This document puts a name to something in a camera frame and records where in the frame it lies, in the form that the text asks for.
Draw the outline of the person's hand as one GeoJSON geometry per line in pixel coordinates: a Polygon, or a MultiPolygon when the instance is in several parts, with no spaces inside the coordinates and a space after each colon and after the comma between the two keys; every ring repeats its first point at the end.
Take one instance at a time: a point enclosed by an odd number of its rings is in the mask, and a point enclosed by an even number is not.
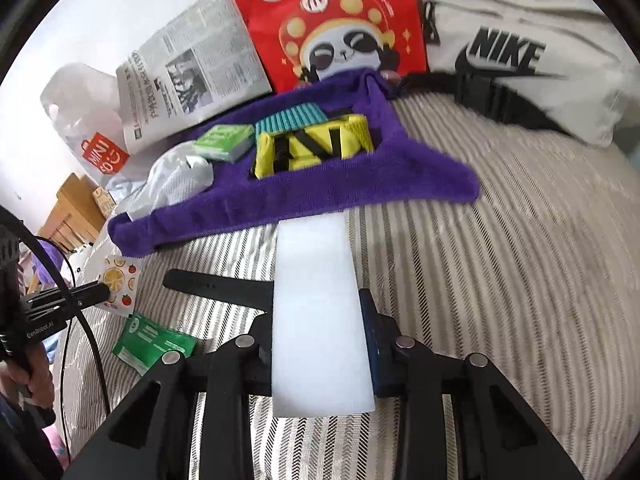
{"type": "Polygon", "coordinates": [[[42,342],[29,347],[26,352],[28,362],[32,368],[26,372],[12,361],[1,362],[1,394],[16,402],[18,387],[24,386],[30,392],[30,403],[48,410],[53,408],[54,385],[49,370],[46,348],[42,342]]]}

